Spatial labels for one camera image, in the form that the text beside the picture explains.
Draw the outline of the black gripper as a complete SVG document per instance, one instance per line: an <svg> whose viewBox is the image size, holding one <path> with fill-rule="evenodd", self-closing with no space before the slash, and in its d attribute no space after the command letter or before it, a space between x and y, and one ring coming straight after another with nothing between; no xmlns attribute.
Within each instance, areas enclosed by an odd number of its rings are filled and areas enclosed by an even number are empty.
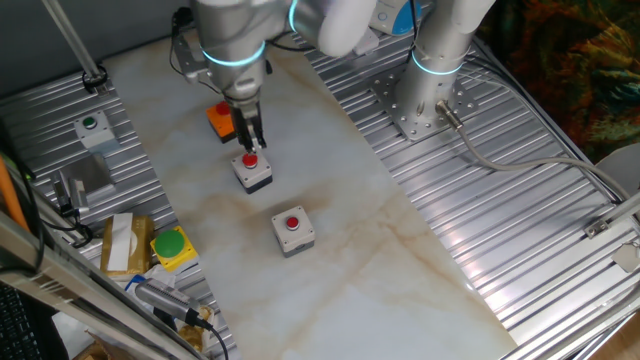
<svg viewBox="0 0 640 360"><path fill-rule="evenodd" d="M229 97L228 104L239 143L246 149L267 147L264 139L259 94L245 98Z"/></svg>

